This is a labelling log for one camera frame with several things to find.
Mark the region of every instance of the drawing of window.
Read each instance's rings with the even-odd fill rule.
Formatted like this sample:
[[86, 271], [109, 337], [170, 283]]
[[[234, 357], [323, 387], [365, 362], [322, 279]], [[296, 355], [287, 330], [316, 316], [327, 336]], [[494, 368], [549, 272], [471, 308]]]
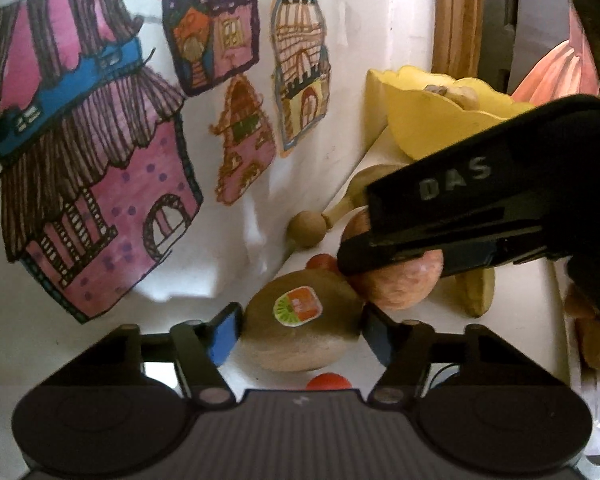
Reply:
[[225, 49], [244, 46], [240, 18], [231, 18], [222, 22], [222, 44]]
[[114, 66], [116, 63], [119, 63], [121, 59], [122, 59], [122, 51], [119, 48], [116, 48], [110, 54], [102, 56], [98, 60], [98, 63], [100, 65], [100, 69], [105, 70], [105, 69], [109, 68], [110, 66]]
[[[88, 213], [82, 215], [78, 203]], [[85, 189], [75, 203], [64, 206], [64, 214], [58, 220], [50, 222], [47, 231], [55, 233], [60, 247], [68, 255], [70, 263], [61, 256], [59, 248], [45, 232], [38, 244], [52, 267], [60, 274], [60, 286], [67, 288], [75, 277], [87, 267], [100, 252], [118, 235], [118, 230], [106, 225], [93, 194]]]
[[302, 81], [310, 73], [311, 59], [309, 58], [309, 53], [306, 50], [301, 50], [296, 57], [296, 74], [298, 75], [298, 79]]
[[156, 262], [167, 257], [191, 220], [180, 197], [171, 193], [161, 196], [149, 211], [142, 229], [144, 248], [149, 256]]
[[261, 174], [262, 167], [257, 162], [251, 163], [242, 175], [242, 181], [240, 183], [242, 188], [246, 190]]
[[229, 155], [229, 174], [232, 174], [235, 170], [240, 168], [241, 164], [242, 157], [240, 155], [238, 155], [237, 153], [232, 153], [231, 155]]
[[42, 111], [36, 105], [29, 106], [19, 116], [16, 117], [16, 130], [18, 133], [22, 133], [29, 127], [29, 125], [35, 121]]

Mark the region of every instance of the drawing of door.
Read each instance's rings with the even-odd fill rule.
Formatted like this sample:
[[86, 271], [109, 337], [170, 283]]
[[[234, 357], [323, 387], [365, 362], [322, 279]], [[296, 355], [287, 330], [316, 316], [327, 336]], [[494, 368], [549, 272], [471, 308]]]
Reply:
[[142, 230], [144, 248], [149, 256], [156, 262], [167, 257], [191, 220], [180, 197], [170, 193], [161, 196], [146, 216]]
[[193, 8], [187, 11], [180, 24], [173, 30], [182, 57], [190, 63], [190, 80], [194, 87], [204, 86], [208, 82], [202, 57], [209, 42], [210, 32], [209, 17]]
[[311, 87], [307, 88], [302, 94], [302, 115], [300, 127], [304, 129], [318, 114], [318, 95]]

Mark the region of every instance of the fruit sticker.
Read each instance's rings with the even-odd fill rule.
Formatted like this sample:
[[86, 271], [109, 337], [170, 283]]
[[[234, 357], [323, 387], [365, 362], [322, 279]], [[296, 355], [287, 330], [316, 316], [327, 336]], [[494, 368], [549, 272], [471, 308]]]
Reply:
[[297, 327], [322, 315], [322, 304], [310, 286], [300, 286], [280, 296], [273, 316], [284, 326]]

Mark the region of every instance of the purple house drawing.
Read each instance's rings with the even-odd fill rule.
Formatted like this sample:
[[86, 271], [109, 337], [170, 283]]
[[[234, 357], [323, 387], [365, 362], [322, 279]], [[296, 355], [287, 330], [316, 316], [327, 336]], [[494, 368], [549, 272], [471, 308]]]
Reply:
[[257, 0], [162, 0], [180, 85], [199, 95], [259, 61]]
[[0, 164], [7, 260], [78, 321], [170, 254], [202, 204], [184, 96], [142, 59], [122, 0], [0, 7]]

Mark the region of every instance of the drawing of house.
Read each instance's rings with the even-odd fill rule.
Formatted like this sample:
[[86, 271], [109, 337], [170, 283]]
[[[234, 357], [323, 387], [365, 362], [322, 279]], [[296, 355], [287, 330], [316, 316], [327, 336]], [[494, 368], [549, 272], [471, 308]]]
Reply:
[[327, 113], [331, 65], [318, 0], [274, 0], [271, 39], [283, 156]]
[[260, 59], [257, 0], [162, 0], [162, 13], [176, 74], [189, 96]]
[[122, 0], [0, 7], [0, 180], [8, 261], [78, 321], [113, 307], [202, 204], [184, 96], [142, 60]]
[[231, 205], [276, 158], [273, 128], [262, 98], [238, 75], [226, 91], [224, 111], [211, 133], [224, 136], [224, 162], [218, 172], [216, 198]]

